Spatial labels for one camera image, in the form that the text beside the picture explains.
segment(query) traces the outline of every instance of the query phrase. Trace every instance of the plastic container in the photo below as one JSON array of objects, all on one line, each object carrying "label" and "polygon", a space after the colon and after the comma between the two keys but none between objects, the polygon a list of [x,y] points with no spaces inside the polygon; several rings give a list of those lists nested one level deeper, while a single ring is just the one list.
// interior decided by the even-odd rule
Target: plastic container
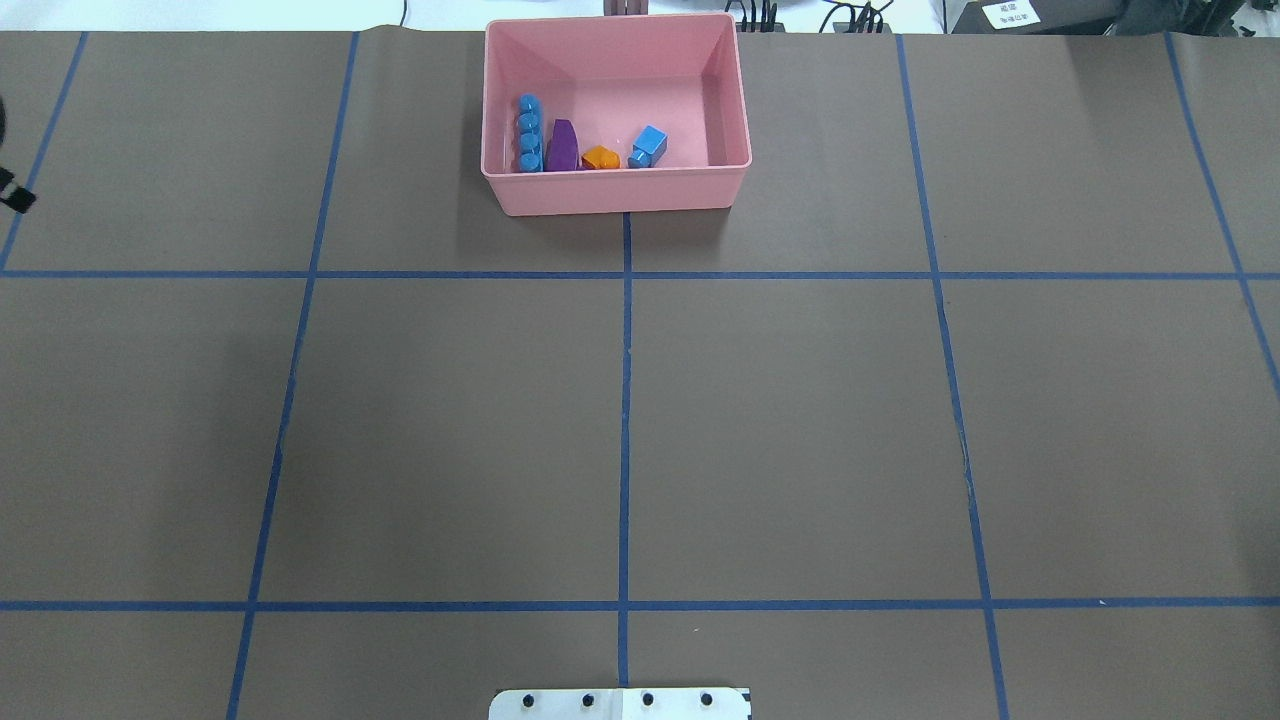
[{"label": "plastic container", "polygon": [[[532,92],[545,127],[573,123],[582,152],[617,170],[517,172],[516,101]],[[728,208],[751,164],[742,70],[726,13],[494,20],[485,31],[480,169],[508,215]],[[668,136],[654,168],[628,169],[644,127]]]}]

